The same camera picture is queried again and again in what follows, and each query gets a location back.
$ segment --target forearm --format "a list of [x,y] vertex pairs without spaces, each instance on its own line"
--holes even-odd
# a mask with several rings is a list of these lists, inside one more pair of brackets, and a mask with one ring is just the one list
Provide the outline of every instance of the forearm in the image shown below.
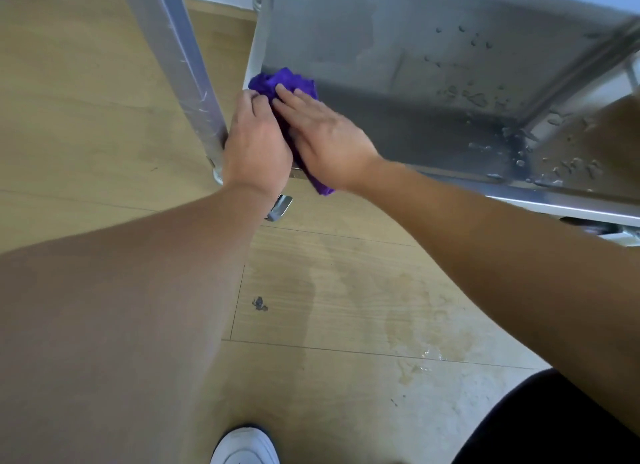
[[2,255],[0,449],[20,461],[171,460],[270,208],[230,186]]
[[504,329],[640,429],[640,267],[629,251],[400,164],[377,163],[354,192]]

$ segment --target wet metal surface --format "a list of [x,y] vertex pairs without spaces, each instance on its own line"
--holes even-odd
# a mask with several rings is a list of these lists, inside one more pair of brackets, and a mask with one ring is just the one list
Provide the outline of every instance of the wet metal surface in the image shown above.
[[270,0],[263,70],[316,79],[386,158],[640,226],[640,19],[573,0]]

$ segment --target hand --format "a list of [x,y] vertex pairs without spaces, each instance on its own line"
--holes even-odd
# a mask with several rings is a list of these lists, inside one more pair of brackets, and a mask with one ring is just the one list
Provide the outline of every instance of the hand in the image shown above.
[[293,157],[266,96],[240,92],[224,158],[225,186],[251,185],[275,203],[289,179]]
[[273,101],[292,126],[291,136],[309,172],[334,189],[352,190],[382,157],[371,140],[351,120],[297,89],[276,87],[282,99]]

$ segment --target left hand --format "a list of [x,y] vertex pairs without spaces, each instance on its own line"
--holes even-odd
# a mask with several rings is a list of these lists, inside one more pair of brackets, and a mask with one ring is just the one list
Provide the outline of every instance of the left hand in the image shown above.
[[293,157],[266,96],[240,92],[224,158],[225,186],[251,185],[275,203],[289,179]]

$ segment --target baseboard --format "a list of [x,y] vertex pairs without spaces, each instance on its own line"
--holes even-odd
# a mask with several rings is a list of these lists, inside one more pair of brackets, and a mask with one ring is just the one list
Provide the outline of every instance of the baseboard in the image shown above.
[[200,11],[203,13],[216,14],[220,16],[228,16],[235,19],[255,22],[257,17],[254,11],[242,9],[240,7],[229,6],[228,4],[220,4],[218,2],[210,2],[208,0],[184,0],[188,9]]

